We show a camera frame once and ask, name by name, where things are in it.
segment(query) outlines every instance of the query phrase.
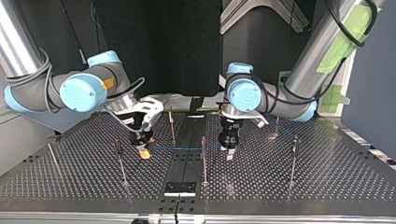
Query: perforated table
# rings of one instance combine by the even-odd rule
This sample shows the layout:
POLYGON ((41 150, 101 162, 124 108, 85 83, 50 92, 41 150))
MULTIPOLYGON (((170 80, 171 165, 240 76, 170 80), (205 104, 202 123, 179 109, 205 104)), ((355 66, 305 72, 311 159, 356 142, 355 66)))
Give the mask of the perforated table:
MULTIPOLYGON (((148 161, 138 157, 117 121, 99 114, 53 145, 59 166, 45 147, 0 177, 0 214, 396 216, 396 173, 335 125, 326 119, 306 123, 281 119, 279 136, 271 140, 276 119, 267 119, 270 125, 262 129, 245 121, 240 146, 233 160, 226 161, 227 153, 217 140, 218 115, 207 113, 200 121, 205 125, 194 127, 186 125, 186 114, 174 115, 178 142, 186 140, 188 129, 207 138, 209 184, 203 186, 199 148, 173 145, 167 114, 154 127, 157 145, 148 161), (290 183, 290 148, 296 134, 301 150, 290 183), (122 185, 113 153, 117 137, 125 149, 128 187, 122 185), (180 164, 186 170, 195 167, 191 170, 198 176, 196 195, 164 197, 165 185, 180 172, 180 164)), ((201 137, 190 136, 191 144, 201 137)), ((183 175, 193 180, 192 172, 183 175)))

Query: metal rod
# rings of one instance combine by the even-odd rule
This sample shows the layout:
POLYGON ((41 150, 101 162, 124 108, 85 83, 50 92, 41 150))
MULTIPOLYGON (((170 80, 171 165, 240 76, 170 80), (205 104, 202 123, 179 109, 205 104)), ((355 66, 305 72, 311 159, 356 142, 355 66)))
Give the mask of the metal rod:
POLYGON ((278 126, 279 126, 279 116, 276 116, 275 132, 270 134, 270 136, 269 136, 270 140, 275 140, 279 136, 278 126))
POLYGON ((55 165, 56 165, 56 168, 58 169, 59 175, 61 176, 61 179, 63 179, 64 177, 62 176, 61 167, 59 166, 58 159, 56 159, 55 153, 53 152, 52 145, 50 143, 48 143, 47 146, 49 147, 50 155, 52 156, 53 160, 55 161, 55 165))
POLYGON ((171 123, 172 142, 175 144, 176 143, 176 138, 175 138, 174 120, 173 120, 173 117, 172 117, 172 106, 169 109, 169 122, 171 123))
POLYGON ((122 177, 123 177, 123 185, 124 186, 128 186, 128 180, 126 179, 126 174, 125 174, 125 168, 123 166, 122 163, 122 148, 121 148, 121 143, 120 143, 120 139, 116 138, 115 142, 114 142, 114 152, 116 155, 116 159, 119 161, 120 163, 120 168, 121 168, 121 172, 122 172, 122 177))
POLYGON ((124 185, 129 185, 129 183, 128 183, 128 181, 126 180, 126 175, 125 175, 125 169, 124 169, 124 166, 123 166, 123 164, 122 164, 122 159, 120 158, 120 167, 121 167, 121 171, 122 171, 122 176, 123 176, 123 179, 124 179, 124 185))
POLYGON ((55 157, 55 153, 53 152, 52 145, 50 143, 48 143, 47 146, 49 147, 50 155, 52 156, 53 160, 55 161, 55 163, 57 165, 59 165, 58 160, 55 157))
POLYGON ((292 143, 292 148, 291 150, 293 151, 293 163, 291 166, 291 175, 290 175, 290 187, 294 185, 294 172, 295 172, 295 165, 296 165, 296 159, 297 159, 297 153, 300 149, 300 140, 297 135, 294 136, 293 143, 292 143))
POLYGON ((207 186, 209 183, 207 182, 207 175, 206 175, 206 138, 202 137, 202 160, 204 162, 204 186, 207 186))

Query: light blue joint cap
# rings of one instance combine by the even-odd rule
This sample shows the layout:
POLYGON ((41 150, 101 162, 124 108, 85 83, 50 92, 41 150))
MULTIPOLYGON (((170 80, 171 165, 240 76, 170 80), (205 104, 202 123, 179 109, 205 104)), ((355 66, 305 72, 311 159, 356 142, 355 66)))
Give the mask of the light blue joint cap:
POLYGON ((306 122, 312 119, 315 115, 315 111, 317 110, 317 102, 314 101, 312 102, 309 107, 306 109, 306 111, 297 119, 292 119, 293 121, 299 121, 299 122, 306 122))
POLYGON ((61 86, 64 104, 77 112, 87 112, 101 105, 107 98, 103 81, 92 74, 78 73, 69 77, 61 86))
POLYGON ((253 71, 253 66, 248 63, 230 63, 228 65, 227 74, 234 73, 247 73, 250 74, 250 71, 253 71))
POLYGON ((109 50, 92 56, 87 60, 87 62, 90 67, 101 63, 121 63, 119 55, 117 55, 114 50, 109 50))
POLYGON ((249 112, 259 106, 262 100, 262 92, 254 81, 247 78, 239 78, 229 85, 227 97, 237 110, 249 112))
POLYGON ((6 86, 6 88, 4 89, 4 99, 6 100, 7 105, 20 113, 35 113, 36 111, 30 110, 28 108, 25 108, 23 105, 20 105, 20 103, 17 102, 17 100, 15 100, 14 96, 12 95, 11 92, 11 87, 10 86, 6 86))

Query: black curtain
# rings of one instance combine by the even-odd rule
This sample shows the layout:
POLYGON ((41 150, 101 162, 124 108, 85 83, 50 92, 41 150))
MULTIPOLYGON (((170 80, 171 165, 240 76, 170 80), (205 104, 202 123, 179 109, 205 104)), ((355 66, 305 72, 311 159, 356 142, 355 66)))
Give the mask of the black curtain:
POLYGON ((141 95, 213 96, 219 89, 221 0, 94 0, 107 47, 141 95))

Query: yellow object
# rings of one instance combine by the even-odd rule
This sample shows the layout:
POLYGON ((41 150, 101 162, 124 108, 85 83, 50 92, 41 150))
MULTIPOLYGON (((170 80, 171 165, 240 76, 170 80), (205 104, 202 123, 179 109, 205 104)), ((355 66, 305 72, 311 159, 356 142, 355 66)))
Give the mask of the yellow object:
POLYGON ((111 77, 111 78, 105 80, 105 81, 102 83, 102 87, 103 87, 103 89, 105 89, 105 90, 108 90, 108 89, 112 88, 113 86, 114 86, 114 77, 111 77))
POLYGON ((140 154, 140 158, 142 158, 143 160, 148 160, 151 157, 151 155, 147 150, 139 151, 139 154, 140 154))
MULTIPOLYGON (((367 36, 364 34, 371 19, 371 9, 366 6, 356 5, 352 8, 346 19, 345 27, 360 42, 367 36)), ((356 46, 341 31, 332 42, 317 70, 318 73, 329 74, 341 62, 347 58, 356 46)))

